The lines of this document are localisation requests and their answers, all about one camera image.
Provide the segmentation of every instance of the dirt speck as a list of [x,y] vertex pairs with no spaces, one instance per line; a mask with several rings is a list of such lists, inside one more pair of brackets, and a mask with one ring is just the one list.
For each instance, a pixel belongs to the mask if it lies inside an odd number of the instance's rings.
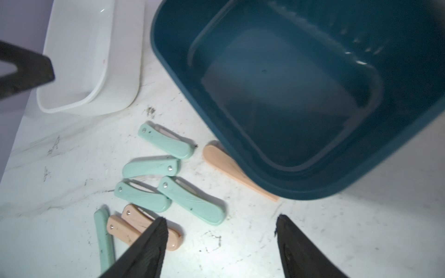
[[48,168],[46,168],[45,166],[45,170],[43,172],[43,181],[46,181],[46,178],[48,177],[49,174],[51,174],[51,172],[49,172]]
[[205,247],[207,253],[213,252],[213,251],[221,248],[222,236],[215,236],[212,234],[212,232],[208,231],[208,232],[204,233],[203,235],[201,235],[201,238],[203,238],[203,243],[205,245],[207,245]]
[[54,144],[53,144],[53,147],[49,149],[49,151],[48,151],[48,154],[47,154],[47,155],[50,155],[50,154],[52,154],[52,153],[53,153],[53,151],[54,151],[55,149],[58,149],[58,148],[59,148],[59,142],[60,142],[60,135],[59,135],[59,136],[57,136],[57,139],[56,139],[56,141],[54,142]]
[[154,119],[156,109],[152,106],[147,107],[147,109],[144,110],[144,112],[147,113],[147,117],[150,117],[151,119]]

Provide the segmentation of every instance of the knife handle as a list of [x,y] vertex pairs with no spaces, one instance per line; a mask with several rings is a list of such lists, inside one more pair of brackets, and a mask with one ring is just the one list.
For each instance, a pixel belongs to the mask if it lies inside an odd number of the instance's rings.
[[[153,223],[152,219],[148,218],[132,204],[125,206],[122,212],[122,219],[141,233],[145,232],[148,226]],[[167,250],[175,251],[181,244],[182,236],[174,229],[168,228]]]
[[179,160],[176,158],[149,159],[132,161],[124,165],[122,176],[131,178],[145,175],[176,176],[179,169]]
[[141,232],[117,215],[112,215],[108,218],[107,231],[128,245],[132,245],[141,235]]
[[113,237],[107,232],[107,220],[109,214],[105,208],[100,208],[94,213],[97,242],[99,243],[99,258],[101,261],[101,273],[107,271],[115,262]]
[[249,177],[246,176],[243,170],[241,170],[238,164],[236,164],[235,160],[233,160],[233,158],[228,156],[219,148],[213,145],[205,146],[202,150],[202,157],[208,164],[213,166],[215,169],[223,172],[232,179],[236,180],[237,182],[244,184],[248,188],[257,193],[260,193],[264,197],[274,202],[278,201],[278,196],[267,192],[266,190],[255,184],[251,179],[249,179]]
[[149,124],[141,125],[138,135],[176,158],[188,159],[193,154],[192,146],[160,133]]
[[216,226],[224,221],[225,213],[222,208],[185,190],[170,177],[161,179],[158,190],[177,202],[184,209],[211,225]]
[[130,203],[143,207],[144,209],[155,212],[166,211],[171,205],[171,200],[165,195],[142,191],[123,181],[116,185],[114,195]]

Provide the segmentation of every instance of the white plastic container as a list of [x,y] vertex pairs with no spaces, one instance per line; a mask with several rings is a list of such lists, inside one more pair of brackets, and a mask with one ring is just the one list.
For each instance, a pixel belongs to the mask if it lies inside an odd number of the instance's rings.
[[54,0],[43,54],[54,82],[37,88],[46,113],[102,115],[139,90],[143,0]]

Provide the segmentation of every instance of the gray wall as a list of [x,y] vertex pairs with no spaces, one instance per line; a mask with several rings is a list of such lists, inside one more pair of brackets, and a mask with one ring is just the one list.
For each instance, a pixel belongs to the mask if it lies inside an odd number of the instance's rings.
[[[53,0],[0,0],[0,40],[41,53],[52,5]],[[0,64],[0,72],[6,67]],[[0,180],[29,94],[0,100]]]

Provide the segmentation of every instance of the peach plastic handle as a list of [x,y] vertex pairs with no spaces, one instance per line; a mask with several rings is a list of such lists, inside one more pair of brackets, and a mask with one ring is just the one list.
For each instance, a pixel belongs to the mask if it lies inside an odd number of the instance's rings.
[[278,201],[278,196],[267,192],[266,190],[255,184],[246,176],[243,170],[241,170],[238,164],[236,164],[235,160],[233,160],[233,158],[228,156],[219,148],[213,145],[205,146],[204,150],[202,150],[202,157],[208,164],[223,172],[232,179],[236,180],[237,182],[244,184],[248,188],[260,193],[264,197],[269,198],[274,202]]
[[141,232],[117,215],[112,215],[108,218],[107,231],[128,245],[132,245],[141,235]]
[[[122,219],[127,221],[140,233],[143,233],[148,226],[153,223],[152,219],[148,218],[132,204],[125,206],[124,211],[122,212]],[[167,250],[175,251],[181,244],[182,236],[177,231],[168,228]]]

